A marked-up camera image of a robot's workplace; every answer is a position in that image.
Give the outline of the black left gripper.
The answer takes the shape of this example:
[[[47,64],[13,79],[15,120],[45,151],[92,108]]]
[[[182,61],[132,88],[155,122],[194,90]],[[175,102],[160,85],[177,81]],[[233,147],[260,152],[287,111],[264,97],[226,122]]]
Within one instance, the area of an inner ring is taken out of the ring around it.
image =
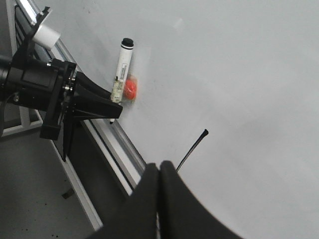
[[[4,131],[4,109],[8,103],[46,112],[41,138],[58,139],[63,117],[62,160],[66,161],[77,122],[118,119],[123,107],[109,100],[109,91],[79,71],[75,77],[77,84],[98,97],[74,95],[63,105],[66,91],[72,88],[69,80],[76,64],[58,59],[40,61],[33,58],[33,50],[33,43],[24,43],[12,58],[0,57],[0,130]]]

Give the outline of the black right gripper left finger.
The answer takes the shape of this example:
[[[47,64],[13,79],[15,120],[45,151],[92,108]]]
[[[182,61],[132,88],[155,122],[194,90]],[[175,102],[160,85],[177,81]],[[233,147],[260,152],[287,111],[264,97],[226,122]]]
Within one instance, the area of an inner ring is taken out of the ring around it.
[[[147,164],[132,194],[116,214],[90,239],[155,239],[157,237],[157,205],[159,170]]]

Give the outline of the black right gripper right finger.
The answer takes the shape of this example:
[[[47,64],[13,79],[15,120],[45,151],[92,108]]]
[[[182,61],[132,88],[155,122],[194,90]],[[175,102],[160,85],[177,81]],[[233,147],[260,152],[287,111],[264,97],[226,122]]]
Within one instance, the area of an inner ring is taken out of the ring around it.
[[[162,239],[240,239],[210,214],[185,185],[174,165],[159,169],[158,214]]]

